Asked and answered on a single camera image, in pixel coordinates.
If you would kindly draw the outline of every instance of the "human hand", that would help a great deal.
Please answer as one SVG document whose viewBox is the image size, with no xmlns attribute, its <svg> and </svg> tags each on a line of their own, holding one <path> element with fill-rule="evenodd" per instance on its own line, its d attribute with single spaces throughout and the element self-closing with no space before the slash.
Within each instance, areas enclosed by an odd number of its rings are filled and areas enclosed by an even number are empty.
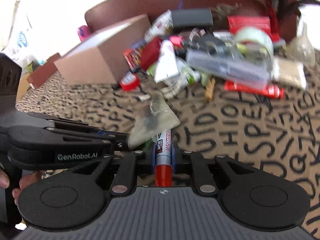
<svg viewBox="0 0 320 240">
<path fill-rule="evenodd" d="M 22 177 L 19 181 L 19 188 L 14 188 L 12 190 L 12 196 L 14 197 L 14 202 L 17 204 L 18 197 L 22 190 L 26 187 L 30 186 L 33 183 L 41 180 L 41 172 L 35 171 L 33 174 L 28 174 Z M 5 173 L 4 170 L 0 170 L 0 187 L 8 188 L 10 185 L 10 180 L 8 175 Z"/>
</svg>

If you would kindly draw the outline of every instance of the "silver rivet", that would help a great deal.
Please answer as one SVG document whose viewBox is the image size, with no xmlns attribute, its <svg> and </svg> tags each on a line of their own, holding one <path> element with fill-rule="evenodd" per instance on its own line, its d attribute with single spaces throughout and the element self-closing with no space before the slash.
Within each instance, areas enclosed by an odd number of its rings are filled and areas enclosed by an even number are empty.
<svg viewBox="0 0 320 240">
<path fill-rule="evenodd" d="M 212 186 L 212 185 L 202 185 L 200 187 L 200 190 L 203 192 L 203 193 L 212 193 L 216 190 L 216 187 L 215 186 Z"/>
<path fill-rule="evenodd" d="M 114 193 L 124 193 L 128 190 L 128 187 L 125 185 L 116 185 L 112 188 Z"/>
</svg>

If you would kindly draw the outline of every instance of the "gray plastic panel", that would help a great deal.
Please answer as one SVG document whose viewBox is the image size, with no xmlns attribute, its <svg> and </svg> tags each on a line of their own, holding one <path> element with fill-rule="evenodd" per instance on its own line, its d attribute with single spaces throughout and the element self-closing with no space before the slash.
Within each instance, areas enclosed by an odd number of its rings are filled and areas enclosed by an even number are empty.
<svg viewBox="0 0 320 240">
<path fill-rule="evenodd" d="M 214 198 L 190 187 L 137 187 L 128 197 L 114 198 L 93 223 L 69 232 L 28 227 L 15 240 L 302 240 L 313 239 L 301 227 L 260 232 L 231 220 Z"/>
</svg>

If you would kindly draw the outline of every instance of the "clear plastic case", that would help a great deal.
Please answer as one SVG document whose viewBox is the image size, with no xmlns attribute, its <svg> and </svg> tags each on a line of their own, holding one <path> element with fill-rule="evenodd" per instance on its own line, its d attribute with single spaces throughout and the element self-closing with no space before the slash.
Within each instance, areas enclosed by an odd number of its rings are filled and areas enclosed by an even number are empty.
<svg viewBox="0 0 320 240">
<path fill-rule="evenodd" d="M 186 62 L 196 70 L 258 90 L 264 89 L 270 79 L 269 72 L 263 67 L 241 59 L 212 56 L 202 51 L 188 50 Z"/>
</svg>

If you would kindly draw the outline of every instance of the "pink bottle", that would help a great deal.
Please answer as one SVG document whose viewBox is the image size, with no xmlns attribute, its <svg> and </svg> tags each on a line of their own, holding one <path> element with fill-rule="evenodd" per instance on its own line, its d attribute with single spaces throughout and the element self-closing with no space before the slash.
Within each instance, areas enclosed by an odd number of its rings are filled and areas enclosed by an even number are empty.
<svg viewBox="0 0 320 240">
<path fill-rule="evenodd" d="M 83 41 L 90 35 L 91 35 L 91 32 L 87 25 L 82 25 L 81 27 L 78 28 L 78 36 L 80 38 L 80 41 Z"/>
</svg>

